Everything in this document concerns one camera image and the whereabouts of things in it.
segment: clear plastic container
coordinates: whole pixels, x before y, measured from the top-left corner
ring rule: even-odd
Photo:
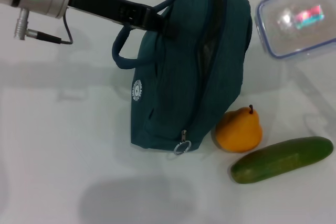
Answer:
[[[336,42],[336,0],[263,0],[256,24],[273,57],[309,53]]]

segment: white table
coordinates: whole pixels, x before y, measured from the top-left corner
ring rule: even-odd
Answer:
[[[163,0],[131,0],[155,5]],[[260,0],[250,0],[253,10]],[[253,185],[231,181],[240,154],[210,134],[179,158],[130,144],[133,71],[111,47],[121,29],[75,10],[75,44],[12,38],[18,10],[0,6],[0,223],[334,224],[336,156]],[[60,20],[32,14],[29,26],[66,38]],[[135,57],[141,31],[122,54]],[[256,29],[241,96],[265,131],[260,147],[290,138],[336,137],[336,59],[277,61]]]

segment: teal backpack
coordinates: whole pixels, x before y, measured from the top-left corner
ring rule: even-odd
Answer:
[[[154,7],[169,26],[147,31],[137,59],[119,55],[131,27],[113,45],[122,69],[136,68],[131,142],[182,154],[199,148],[240,94],[252,34],[248,0],[166,0]]]

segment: robotic arm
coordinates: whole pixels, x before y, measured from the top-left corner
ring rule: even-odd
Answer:
[[[65,19],[68,7],[109,19],[118,24],[158,33],[163,33],[167,26],[166,20],[157,14],[153,7],[126,0],[0,0],[0,3],[21,8],[14,35],[20,40],[24,40],[27,36],[57,44],[72,44],[72,37]],[[54,18],[63,17],[70,42],[28,29],[29,12]]]

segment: cucumber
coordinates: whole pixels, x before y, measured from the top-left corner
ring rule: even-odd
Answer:
[[[247,154],[231,167],[231,175],[239,184],[259,182],[321,161],[333,149],[324,137],[287,140]]]

